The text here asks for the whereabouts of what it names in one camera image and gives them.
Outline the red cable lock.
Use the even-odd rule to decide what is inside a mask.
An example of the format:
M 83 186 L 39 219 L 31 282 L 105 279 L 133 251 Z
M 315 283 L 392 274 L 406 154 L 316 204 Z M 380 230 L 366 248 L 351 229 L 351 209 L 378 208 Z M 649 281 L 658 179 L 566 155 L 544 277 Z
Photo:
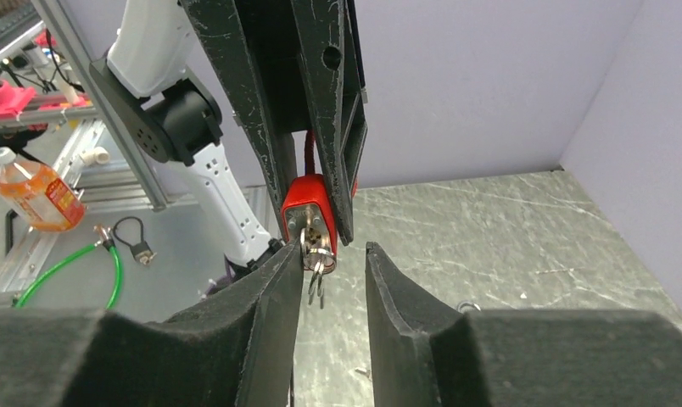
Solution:
M 332 252 L 337 252 L 338 228 L 332 215 L 330 198 L 323 174 L 316 172 L 315 134 L 308 130 L 305 135 L 305 173 L 295 178 L 282 204 L 282 234 L 287 241 L 297 237 L 310 227 L 329 237 Z

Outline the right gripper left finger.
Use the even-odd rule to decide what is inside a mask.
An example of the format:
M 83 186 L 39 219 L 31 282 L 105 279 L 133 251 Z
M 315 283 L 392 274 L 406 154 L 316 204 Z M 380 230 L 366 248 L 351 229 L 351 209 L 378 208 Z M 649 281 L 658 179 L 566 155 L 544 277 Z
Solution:
M 103 309 L 0 309 L 0 406 L 284 406 L 299 240 L 163 322 Z

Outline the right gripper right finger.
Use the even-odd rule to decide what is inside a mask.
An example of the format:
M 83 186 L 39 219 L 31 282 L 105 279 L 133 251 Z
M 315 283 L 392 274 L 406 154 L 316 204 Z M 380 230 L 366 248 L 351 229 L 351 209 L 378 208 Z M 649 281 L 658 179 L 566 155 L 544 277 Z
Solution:
M 637 309 L 459 312 L 366 245 L 377 406 L 682 406 L 682 332 Z

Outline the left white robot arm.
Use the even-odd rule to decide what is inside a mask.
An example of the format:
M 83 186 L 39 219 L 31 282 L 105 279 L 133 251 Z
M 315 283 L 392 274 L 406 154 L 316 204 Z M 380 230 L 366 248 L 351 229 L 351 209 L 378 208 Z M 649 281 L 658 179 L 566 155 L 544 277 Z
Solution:
M 354 238 L 368 132 L 352 1 L 130 1 L 95 85 L 134 142 L 182 177 L 231 265 L 252 270 L 279 242 L 254 217 L 222 146 L 222 113 L 188 68 L 199 41 L 260 164 L 286 239 L 314 225 Z

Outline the brass padlock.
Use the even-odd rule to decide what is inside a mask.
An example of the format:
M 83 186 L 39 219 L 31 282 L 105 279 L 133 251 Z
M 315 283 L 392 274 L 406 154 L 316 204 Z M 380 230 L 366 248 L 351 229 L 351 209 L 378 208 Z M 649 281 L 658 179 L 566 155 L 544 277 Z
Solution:
M 457 304 L 456 310 L 460 313 L 466 313 L 469 311 L 481 311 L 482 308 L 473 301 L 461 301 Z

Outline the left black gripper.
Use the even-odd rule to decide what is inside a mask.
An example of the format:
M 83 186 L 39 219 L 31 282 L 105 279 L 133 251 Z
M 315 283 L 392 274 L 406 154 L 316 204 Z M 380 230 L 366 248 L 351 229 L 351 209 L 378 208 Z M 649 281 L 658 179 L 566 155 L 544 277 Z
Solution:
M 291 133 L 312 130 L 340 242 L 355 237 L 353 191 L 368 124 L 352 1 L 183 1 L 260 164 L 283 236 L 297 175 Z

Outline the silver red lock key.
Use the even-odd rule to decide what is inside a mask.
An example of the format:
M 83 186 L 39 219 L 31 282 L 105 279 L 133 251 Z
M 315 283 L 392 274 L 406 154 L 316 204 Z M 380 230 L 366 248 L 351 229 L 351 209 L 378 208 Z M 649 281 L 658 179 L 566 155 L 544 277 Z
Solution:
M 326 229 L 308 225 L 301 230 L 299 237 L 304 270 L 310 272 L 308 305 L 317 302 L 319 308 L 324 309 L 324 279 L 335 271 L 337 265 L 337 255 L 332 249 L 330 234 Z

